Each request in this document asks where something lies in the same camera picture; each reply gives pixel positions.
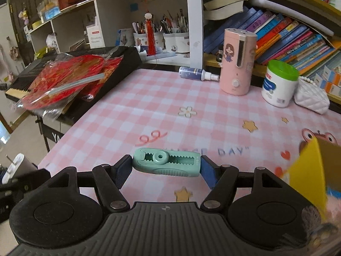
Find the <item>green lid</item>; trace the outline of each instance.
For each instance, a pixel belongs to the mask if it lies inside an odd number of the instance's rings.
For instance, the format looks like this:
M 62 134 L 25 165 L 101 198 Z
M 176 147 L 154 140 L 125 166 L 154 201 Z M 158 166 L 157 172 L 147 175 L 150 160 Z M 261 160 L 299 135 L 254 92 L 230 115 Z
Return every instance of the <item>green lid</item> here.
M 283 61 L 271 60 L 268 63 L 269 70 L 277 76 L 289 80 L 297 81 L 299 73 L 296 68 Z

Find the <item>humidifier knob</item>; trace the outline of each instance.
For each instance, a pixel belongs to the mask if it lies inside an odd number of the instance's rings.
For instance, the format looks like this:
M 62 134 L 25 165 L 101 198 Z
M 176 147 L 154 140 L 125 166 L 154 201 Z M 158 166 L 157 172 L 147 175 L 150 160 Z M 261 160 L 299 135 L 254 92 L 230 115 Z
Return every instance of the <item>humidifier knob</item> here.
M 233 85 L 235 88 L 239 87 L 239 80 L 233 79 L 233 80 L 232 80 L 232 85 Z

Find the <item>yellow box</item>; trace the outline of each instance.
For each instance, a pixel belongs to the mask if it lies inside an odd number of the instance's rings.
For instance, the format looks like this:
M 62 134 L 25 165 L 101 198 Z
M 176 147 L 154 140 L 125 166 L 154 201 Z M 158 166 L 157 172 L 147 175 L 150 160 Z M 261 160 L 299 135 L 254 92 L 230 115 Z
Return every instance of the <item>yellow box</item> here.
M 313 139 L 282 179 L 317 207 L 321 216 L 327 202 L 327 186 L 341 191 L 341 146 L 320 138 Z

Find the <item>pink checkered tablecloth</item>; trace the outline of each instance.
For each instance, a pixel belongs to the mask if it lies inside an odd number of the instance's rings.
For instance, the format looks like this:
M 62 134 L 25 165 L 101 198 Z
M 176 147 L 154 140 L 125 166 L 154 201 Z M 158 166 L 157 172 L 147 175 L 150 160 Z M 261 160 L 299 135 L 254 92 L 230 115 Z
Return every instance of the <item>pink checkered tablecloth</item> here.
M 217 82 L 182 79 L 169 71 L 136 70 L 71 127 L 39 168 L 46 167 L 52 175 L 67 166 L 90 171 L 133 155 L 139 147 L 150 147 L 197 151 L 218 165 L 250 172 L 264 166 L 278 174 L 298 158 L 300 144 L 309 141 L 311 134 L 341 143 L 341 115 L 332 111 L 320 115 L 294 102 L 276 108 L 260 90 L 251 87 L 245 96 L 232 96 L 222 92 Z M 201 176 L 136 170 L 121 189 L 131 205 L 175 202 L 179 191 L 181 199 L 188 196 L 200 204 L 210 189 Z M 81 192 L 95 199 L 92 190 Z

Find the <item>white quilted bag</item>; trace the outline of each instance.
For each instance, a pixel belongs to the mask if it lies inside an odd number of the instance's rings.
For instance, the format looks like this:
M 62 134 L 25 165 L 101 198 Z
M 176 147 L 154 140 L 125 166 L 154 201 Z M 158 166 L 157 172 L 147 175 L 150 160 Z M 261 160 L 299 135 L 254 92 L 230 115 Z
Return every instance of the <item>white quilted bag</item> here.
M 294 101 L 297 105 L 320 114 L 324 114 L 330 104 L 326 91 L 305 77 L 298 78 L 298 87 L 294 94 Z

